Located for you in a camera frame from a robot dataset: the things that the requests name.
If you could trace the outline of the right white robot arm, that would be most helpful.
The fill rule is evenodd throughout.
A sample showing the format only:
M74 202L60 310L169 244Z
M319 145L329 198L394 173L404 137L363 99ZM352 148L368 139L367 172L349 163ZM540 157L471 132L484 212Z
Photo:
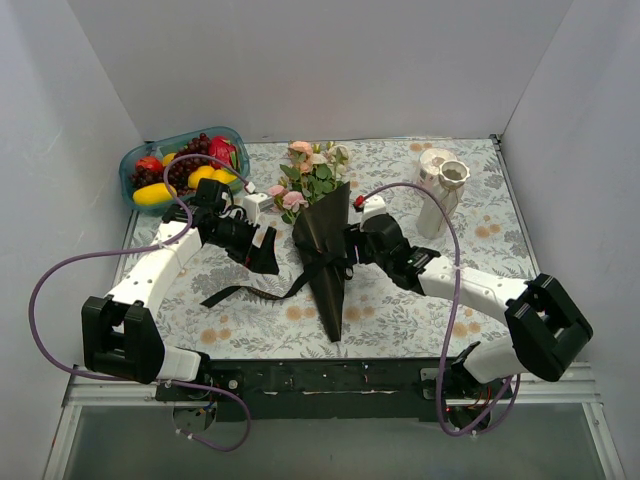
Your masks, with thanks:
M444 388L464 397L522 373L556 382L593 337L585 316L550 275L523 280L458 269L439 252L411 245L388 214L348 226L344 237L350 264L375 264L403 290L458 301L508 328L508 338L475 342L446 367Z

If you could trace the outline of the black paper cone wrapper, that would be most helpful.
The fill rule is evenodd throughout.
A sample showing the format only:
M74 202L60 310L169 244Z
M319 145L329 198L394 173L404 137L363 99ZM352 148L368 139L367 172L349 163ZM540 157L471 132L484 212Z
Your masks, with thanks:
M330 342L339 342L347 254L344 230L348 226L350 186L344 184L301 211L292 239L303 264L303 274Z

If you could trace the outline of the pink flower bouquet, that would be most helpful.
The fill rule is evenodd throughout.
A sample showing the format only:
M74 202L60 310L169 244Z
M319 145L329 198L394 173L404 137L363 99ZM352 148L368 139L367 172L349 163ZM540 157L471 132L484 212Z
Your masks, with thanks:
M281 177L267 190L285 224L293 225L311 205L342 186L352 159L349 148L333 141L287 145L288 163L280 165Z

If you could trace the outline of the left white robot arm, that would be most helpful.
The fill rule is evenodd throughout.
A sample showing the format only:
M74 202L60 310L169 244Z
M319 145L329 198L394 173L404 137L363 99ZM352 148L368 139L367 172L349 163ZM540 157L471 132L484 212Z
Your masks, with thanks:
M254 241L258 217L270 204L265 193L252 193L238 206L229 205L227 185L201 182L185 209L166 211L152 243L129 274L105 297L90 297L82 307L84 361L88 369L149 384L178 380L193 400L205 398L213 386L211 373L200 367L202 354L164 343L155 316L178 274L206 244L258 274L276 275L274 228Z

